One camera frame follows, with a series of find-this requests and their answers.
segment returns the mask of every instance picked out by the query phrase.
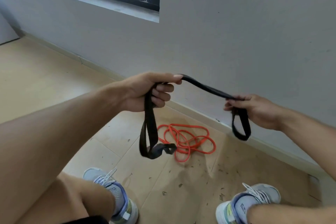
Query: orange resistance band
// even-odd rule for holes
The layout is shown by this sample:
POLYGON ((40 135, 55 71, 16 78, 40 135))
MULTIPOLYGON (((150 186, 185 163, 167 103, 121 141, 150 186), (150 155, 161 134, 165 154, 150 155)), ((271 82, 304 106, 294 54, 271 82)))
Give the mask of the orange resistance band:
POLYGON ((157 127, 157 130, 159 130, 160 128, 163 128, 163 127, 167 127, 166 131, 163 133, 163 139, 161 139, 159 137, 159 140, 162 142, 162 143, 167 143, 169 144, 170 142, 166 140, 166 133, 169 131, 171 136, 174 138, 175 142, 176 142, 176 146, 177 146, 177 150, 175 151, 175 160, 177 162, 186 162, 189 157, 190 157, 190 154, 193 152, 193 151, 198 151, 200 153, 203 153, 203 154, 212 154, 215 150, 216 150, 216 144, 215 142, 212 140, 211 137, 209 137, 210 133, 209 133, 209 130, 205 127, 202 127, 202 126, 195 126, 195 125, 184 125, 184 124, 170 124, 170 125, 165 125, 165 124, 162 124, 160 126, 157 127), (207 132, 207 135, 206 136, 194 136, 192 133, 190 133, 189 131, 185 130, 185 129, 179 129, 177 130, 175 127, 185 127, 185 128, 201 128, 201 129, 204 129, 206 132, 207 132), (182 134, 182 132, 184 133, 187 133, 189 135, 192 136, 191 139, 187 140, 187 138, 182 134), (201 151, 199 149, 197 149, 199 146, 201 146, 206 140, 209 140, 211 141, 212 145, 213 145, 213 149, 209 152, 206 152, 206 151, 201 151), (191 141, 195 141, 195 144, 193 145, 190 145, 189 142, 191 141), (176 152, 179 152, 179 153, 183 153, 183 154, 188 154, 187 158, 186 159, 178 159, 176 157, 176 152))

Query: white shoelace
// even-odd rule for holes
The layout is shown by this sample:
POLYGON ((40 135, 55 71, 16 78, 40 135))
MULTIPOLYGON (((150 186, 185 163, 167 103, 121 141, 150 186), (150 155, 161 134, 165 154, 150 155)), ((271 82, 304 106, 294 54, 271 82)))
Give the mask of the white shoelace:
POLYGON ((105 186, 107 185, 106 182, 109 182, 109 184, 114 183, 116 180, 113 178, 114 173, 117 171, 117 168, 115 167, 111 171, 107 173, 107 175, 99 175, 93 182, 97 183, 99 185, 105 186))
POLYGON ((268 197, 268 195, 262 190, 254 190, 251 188, 251 186, 247 185, 246 183, 243 183, 243 185, 247 189, 246 192, 249 193, 251 196, 254 196, 261 204, 271 203, 271 200, 268 197))

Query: fabric loop handle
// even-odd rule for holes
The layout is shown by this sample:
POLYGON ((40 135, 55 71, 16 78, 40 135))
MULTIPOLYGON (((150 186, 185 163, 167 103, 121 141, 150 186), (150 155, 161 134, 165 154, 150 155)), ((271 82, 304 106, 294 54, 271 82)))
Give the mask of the fabric loop handle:
MULTIPOLYGON (((190 82, 191 84, 195 85, 196 87, 199 87, 200 89, 207 91, 211 94, 214 94, 216 96, 225 98, 225 99, 233 99, 233 100, 240 100, 238 98, 235 98, 223 91, 217 90, 215 88, 212 88, 210 86, 204 85, 195 79, 182 74, 182 80, 190 82)), ((145 120, 143 122, 141 133, 140 133, 140 139, 139 139, 139 150, 140 154, 143 157, 150 158, 150 159, 156 159, 162 155, 162 152, 165 151, 167 154, 173 154, 175 150, 177 149, 176 145, 171 144, 163 144, 159 143, 159 137, 158 137, 158 130, 155 122, 155 116, 153 108, 155 107, 155 104, 152 102, 152 90, 160 83, 166 84, 166 82, 159 82, 153 85, 153 87, 145 94, 145 120), (147 147, 146 143, 146 130, 148 132, 149 137, 149 147, 147 147)), ((233 134, 242 141, 247 141, 247 139, 251 135, 251 128, 249 123, 249 118, 247 115, 246 109, 241 108, 232 108, 232 132, 233 134), (238 132, 234 125, 235 116, 240 117, 241 124, 243 126, 245 135, 238 132)))

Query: sneaker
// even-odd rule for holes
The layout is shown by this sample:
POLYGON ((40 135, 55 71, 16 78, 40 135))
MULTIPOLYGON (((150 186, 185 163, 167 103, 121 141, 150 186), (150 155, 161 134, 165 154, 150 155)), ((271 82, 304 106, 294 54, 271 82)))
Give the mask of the sneaker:
POLYGON ((114 195, 115 212, 111 218, 113 223, 135 224, 139 216, 139 210, 135 203, 128 198, 123 186, 113 178, 112 175, 116 171, 117 168, 114 168, 106 173, 99 168, 92 167, 84 172, 83 179, 102 185, 114 195))
POLYGON ((253 205, 279 204, 279 191, 268 184, 249 186, 243 183, 245 192, 238 193, 231 201, 221 203, 216 209, 218 224, 247 224, 247 211, 253 205))

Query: floor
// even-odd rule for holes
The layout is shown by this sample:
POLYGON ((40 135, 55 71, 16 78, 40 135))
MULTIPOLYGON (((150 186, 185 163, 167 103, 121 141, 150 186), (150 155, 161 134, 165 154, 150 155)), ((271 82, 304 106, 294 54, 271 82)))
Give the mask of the floor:
MULTIPOLYGON (((0 123, 111 82, 103 74, 28 38, 1 45, 0 123)), ((158 125, 203 125, 168 107, 156 109, 155 115, 158 125)), ((274 185, 286 204, 319 205, 309 196, 306 173, 210 127, 217 145, 213 154, 194 153, 184 164, 166 154, 156 160, 142 158, 138 137, 143 120, 143 113, 120 113, 64 168, 80 177, 88 167, 110 171, 118 166, 114 177, 139 207, 139 223, 216 223, 216 206, 241 192, 242 182, 274 185)), ((202 146, 203 150, 211 148, 211 143, 202 146)))

